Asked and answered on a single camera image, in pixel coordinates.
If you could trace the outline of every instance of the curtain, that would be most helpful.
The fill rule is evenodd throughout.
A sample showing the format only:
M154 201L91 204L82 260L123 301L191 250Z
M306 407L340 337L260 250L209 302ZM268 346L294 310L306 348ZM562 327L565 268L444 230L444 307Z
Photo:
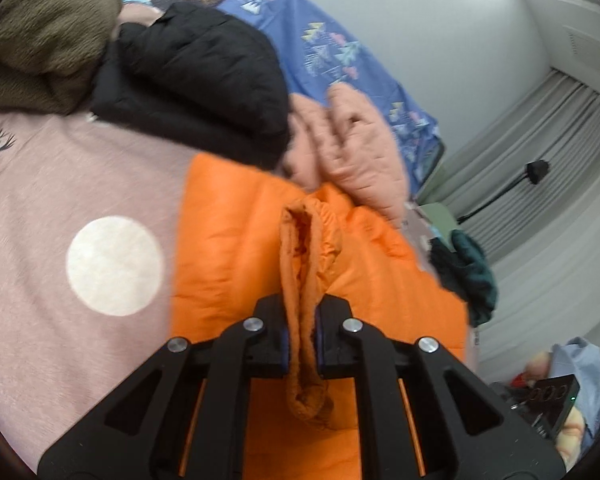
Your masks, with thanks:
M485 249L500 289L480 330L478 373L522 371L536 352L583 335L600 346L600 95L571 77L546 80L462 152L421 202L466 214L536 158L551 163L462 225Z

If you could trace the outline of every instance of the metal screw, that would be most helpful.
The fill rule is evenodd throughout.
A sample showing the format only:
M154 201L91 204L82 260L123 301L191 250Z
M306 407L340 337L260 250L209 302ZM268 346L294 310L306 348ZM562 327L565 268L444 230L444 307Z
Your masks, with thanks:
M242 322L242 326L249 332L257 332L258 330L262 330L262 327L264 327L264 321L259 317L248 317Z
M347 332L360 332L364 323L355 317L350 317L342 322L342 327Z
M167 343L167 348L169 349L169 352L177 354L186 350L188 345L189 342L183 337L172 337Z
M433 354L438 348L440 348L440 343L438 343L432 337L423 337L418 341L418 346L420 350L426 352L427 354Z

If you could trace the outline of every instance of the orange jacket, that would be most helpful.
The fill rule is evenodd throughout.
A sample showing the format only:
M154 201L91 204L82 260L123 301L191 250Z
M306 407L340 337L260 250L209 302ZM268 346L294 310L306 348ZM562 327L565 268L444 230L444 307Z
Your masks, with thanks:
M418 270L387 220L334 186L306 195L270 174L197 156L180 218L173 334L215 338L281 288L290 374L252 382L244 478L359 478L353 384L323 381L315 370L315 307L333 294L386 336L434 336L460 359L466 307Z

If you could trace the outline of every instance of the blue patterned fabric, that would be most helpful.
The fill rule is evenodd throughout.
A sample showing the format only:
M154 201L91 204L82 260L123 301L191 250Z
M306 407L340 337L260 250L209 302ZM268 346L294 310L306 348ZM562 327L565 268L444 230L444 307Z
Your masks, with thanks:
M218 9L266 33L290 92L326 104L332 83L366 93L394 132L415 194L442 156L438 122L422 110L355 36L309 0L224 0Z

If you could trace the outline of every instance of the olive knit fabric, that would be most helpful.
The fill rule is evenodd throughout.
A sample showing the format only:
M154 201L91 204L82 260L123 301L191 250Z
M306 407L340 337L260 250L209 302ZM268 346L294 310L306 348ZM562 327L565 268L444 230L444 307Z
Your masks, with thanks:
M91 90L120 0L3 0L0 108L68 114Z

